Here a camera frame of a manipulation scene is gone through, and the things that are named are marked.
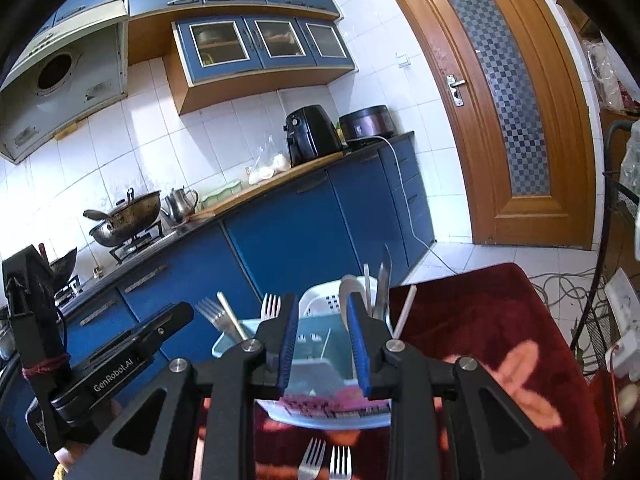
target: screw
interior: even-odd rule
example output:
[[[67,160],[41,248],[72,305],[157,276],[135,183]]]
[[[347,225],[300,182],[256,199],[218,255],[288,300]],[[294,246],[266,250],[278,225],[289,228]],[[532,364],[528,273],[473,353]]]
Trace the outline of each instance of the screw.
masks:
[[[476,361],[472,357],[461,357],[458,363],[460,364],[460,368],[466,370],[467,372],[472,372],[476,368],[478,368],[478,361]]]
[[[390,339],[385,343],[385,346],[390,352],[401,352],[404,350],[404,343],[399,339]]]
[[[245,352],[257,352],[262,348],[262,343],[257,339],[247,339],[246,341],[242,341],[240,346]]]
[[[187,359],[178,357],[177,359],[174,359],[169,363],[169,370],[176,374],[179,374],[180,372],[185,371],[188,366],[189,362],[187,361]]]

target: chopstick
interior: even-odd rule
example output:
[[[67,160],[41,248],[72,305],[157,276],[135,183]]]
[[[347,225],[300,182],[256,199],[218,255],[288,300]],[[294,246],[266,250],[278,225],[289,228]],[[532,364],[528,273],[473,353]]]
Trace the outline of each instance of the chopstick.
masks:
[[[394,339],[400,339],[400,336],[402,335],[402,329],[404,329],[406,320],[409,317],[409,312],[411,311],[411,307],[414,304],[415,293],[417,292],[417,290],[418,287],[416,287],[415,285],[412,285],[409,288],[409,293],[406,295],[406,300],[404,300],[404,306],[402,307],[402,312],[400,313],[398,324],[396,324],[396,329],[394,330]]]

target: door lock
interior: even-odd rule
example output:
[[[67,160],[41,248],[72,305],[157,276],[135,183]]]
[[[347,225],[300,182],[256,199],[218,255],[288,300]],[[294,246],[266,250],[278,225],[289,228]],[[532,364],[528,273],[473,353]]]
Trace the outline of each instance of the door lock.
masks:
[[[458,91],[458,87],[460,85],[465,85],[466,80],[460,79],[456,81],[456,77],[453,74],[447,75],[447,84],[449,85],[449,90],[451,90],[451,95],[453,96],[453,102],[456,106],[464,106],[465,102],[460,97],[460,92]]]

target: glass cabinet door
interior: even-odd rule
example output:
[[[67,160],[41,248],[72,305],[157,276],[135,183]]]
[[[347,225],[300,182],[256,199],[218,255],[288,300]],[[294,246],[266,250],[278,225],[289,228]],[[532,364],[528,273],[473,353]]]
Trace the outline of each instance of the glass cabinet door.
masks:
[[[254,40],[238,16],[179,22],[177,31],[193,82],[262,68]]]
[[[299,18],[298,23],[319,66],[353,66],[347,47],[332,22]]]
[[[265,68],[316,65],[296,20],[277,16],[245,20]]]

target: wooden cutting board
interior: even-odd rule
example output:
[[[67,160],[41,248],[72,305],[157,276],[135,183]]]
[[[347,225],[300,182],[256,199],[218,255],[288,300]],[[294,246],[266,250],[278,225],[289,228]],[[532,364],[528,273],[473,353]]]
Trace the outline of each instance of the wooden cutting board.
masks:
[[[241,205],[247,200],[251,200],[256,196],[262,195],[263,193],[274,189],[275,187],[282,186],[282,184],[286,184],[287,182],[303,176],[304,174],[307,174],[314,170],[318,170],[319,168],[326,166],[330,162],[338,160],[342,156],[342,152],[333,153],[321,158],[316,158],[316,160],[306,162],[305,164],[301,164],[300,166],[296,166],[295,168],[291,168],[289,171],[285,171],[284,173],[279,173],[269,180],[265,180],[263,182],[255,184],[254,186],[247,187],[240,193],[221,200],[220,202],[216,202],[211,207],[207,207],[202,211],[194,213],[189,217],[189,220],[203,220],[206,218],[213,218],[214,216],[218,216],[233,207]]]

